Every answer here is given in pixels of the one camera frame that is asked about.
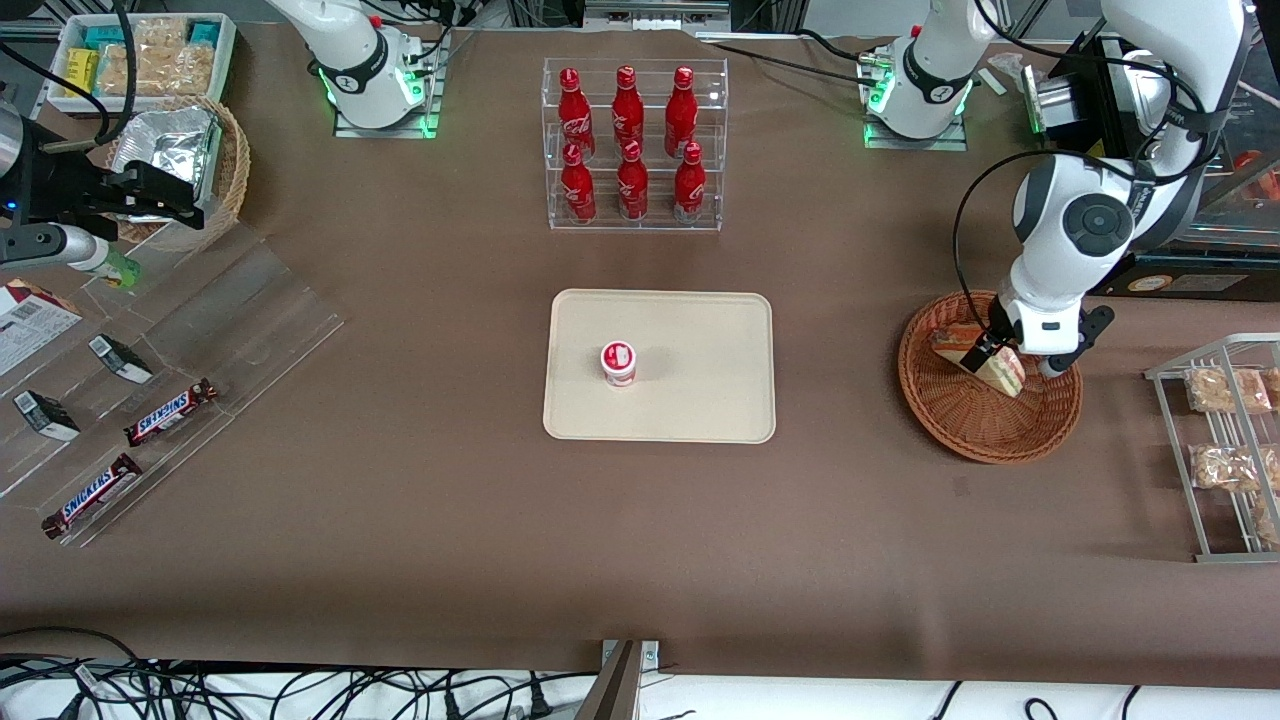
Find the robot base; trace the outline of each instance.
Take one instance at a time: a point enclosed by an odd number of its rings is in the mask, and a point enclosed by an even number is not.
[[[883,55],[891,53],[890,46],[877,47],[867,55],[874,58],[877,55]],[[858,77],[870,78],[879,81],[883,78],[883,70],[874,64],[858,63]],[[858,88],[859,99],[863,101],[863,108],[870,102],[872,88],[865,86],[859,86]],[[950,152],[964,152],[969,149],[968,135],[965,133],[964,115],[956,117],[955,120],[947,126],[947,129],[942,131],[937,137],[928,140],[915,140],[911,137],[904,137],[896,132],[888,129],[884,120],[879,119],[870,111],[863,113],[863,146],[872,150],[942,150]]]
[[[376,129],[353,126],[347,120],[347,118],[342,117],[342,113],[335,113],[333,136],[358,138],[385,137],[396,140],[434,140],[435,128],[440,124],[440,105],[444,100],[444,76],[448,72],[448,65],[445,65],[445,63],[448,63],[452,40],[452,33],[445,35],[440,46],[424,59],[424,67],[434,72],[424,77],[421,81],[417,81],[422,83],[422,94],[426,96],[426,100],[424,100],[421,105],[410,110],[410,113],[401,118],[398,123]]]

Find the coca-cola bottle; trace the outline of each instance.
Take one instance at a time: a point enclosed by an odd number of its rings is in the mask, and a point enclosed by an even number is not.
[[[561,70],[561,127],[564,128],[564,142],[576,145],[582,151],[582,160],[595,155],[595,136],[591,135],[591,104],[582,95],[582,83],[577,70]]]
[[[573,213],[571,219],[580,225],[591,222],[595,218],[595,187],[591,183],[591,170],[582,164],[582,149],[577,145],[564,146],[561,184],[564,186],[564,201]]]
[[[636,70],[631,65],[618,68],[618,92],[613,96],[613,137],[618,147],[632,140],[644,150],[644,102],[636,91]]]
[[[627,220],[639,220],[649,211],[649,168],[640,160],[640,143],[635,140],[622,147],[618,210]]]
[[[698,127],[698,99],[694,97],[694,70],[681,65],[676,68],[676,88],[667,100],[667,155],[680,158],[685,145],[694,138]]]
[[[685,146],[685,160],[676,169],[676,222],[691,225],[703,213],[703,186],[707,184],[707,170],[703,169],[703,146],[691,141]]]

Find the clear acrylic shelf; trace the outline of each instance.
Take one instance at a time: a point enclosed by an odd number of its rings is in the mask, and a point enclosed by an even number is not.
[[[645,108],[644,164],[649,168],[649,214],[627,220],[618,211],[617,170],[621,152],[613,140],[613,95],[617,70],[631,65],[636,70],[636,90]],[[692,225],[676,222],[675,178],[680,160],[663,150],[664,113],[676,68],[694,70],[698,99],[695,137],[703,145],[707,170],[703,213]],[[595,184],[595,219],[579,224],[564,200],[559,182],[564,164],[561,151],[564,136],[559,123],[559,73],[575,68],[582,94],[591,104],[595,155],[586,163]],[[718,232],[724,222],[724,160],[728,137],[728,61],[727,60],[631,60],[600,58],[548,58],[543,65],[543,156],[547,167],[547,219],[554,229],[572,231],[678,231]]]
[[[229,425],[342,322],[243,224],[209,242],[169,225],[129,256],[141,282],[120,290],[93,281],[70,300],[82,320],[0,377],[0,510],[40,523],[93,482],[122,452],[143,470],[58,538],[84,546]],[[136,384],[88,348],[104,333],[154,373]],[[124,428],[207,378],[219,396],[141,447]],[[58,400],[81,429],[70,442],[37,434],[13,405],[32,389]]]

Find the wicker basket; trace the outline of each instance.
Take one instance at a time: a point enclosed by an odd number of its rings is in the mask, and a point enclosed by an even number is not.
[[[986,315],[995,296],[974,292],[978,311]],[[1080,419],[1079,370],[1073,365],[1046,379],[1037,357],[1021,357],[1027,383],[1016,398],[1009,397],[933,352],[934,331],[972,320],[957,292],[924,306],[906,325],[897,377],[911,411],[938,442],[979,462],[1030,462],[1053,452]]]
[[[182,108],[200,106],[218,115],[223,127],[223,140],[218,147],[218,165],[214,172],[214,197],[219,200],[219,206],[212,215],[205,218],[205,229],[201,233],[184,233],[184,242],[164,243],[161,247],[152,243],[156,250],[172,250],[186,252],[195,250],[189,242],[198,238],[198,245],[207,245],[232,229],[239,217],[241,205],[244,202],[244,192],[248,190],[248,138],[241,129],[236,117],[224,105],[198,95],[172,97],[160,104],[157,110],[180,110]],[[115,159],[115,152],[120,147],[120,141],[111,143],[108,152],[108,165]],[[160,223],[129,223],[116,220],[120,228],[120,240],[134,245],[147,240],[165,227]]]

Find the table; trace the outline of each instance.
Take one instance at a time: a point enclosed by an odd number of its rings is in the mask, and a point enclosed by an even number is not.
[[[292,28],[242,42],[227,101],[253,147],[243,218],[347,324],[87,550],[0,515],[4,626],[92,626],[146,657],[588,669],[600,638],[627,635],[687,673],[1280,680],[1280,568],[1189,561],[1139,377],[1274,329],[1274,306],[1114,302],[1082,361],[1082,423],[1033,465],[948,454],[899,395],[899,333],[956,287],[961,192],[1028,141],[1015,92],[974,94],[968,152],[868,151],[847,85],[731,56],[719,238],[554,234],[543,58],[719,50],[485,32],[451,63],[439,138],[365,142],[329,137]],[[812,44],[751,47],[850,70]],[[1020,177],[969,209],[978,287],[1018,252]],[[548,437],[549,310],[570,287],[764,295],[777,434]]]

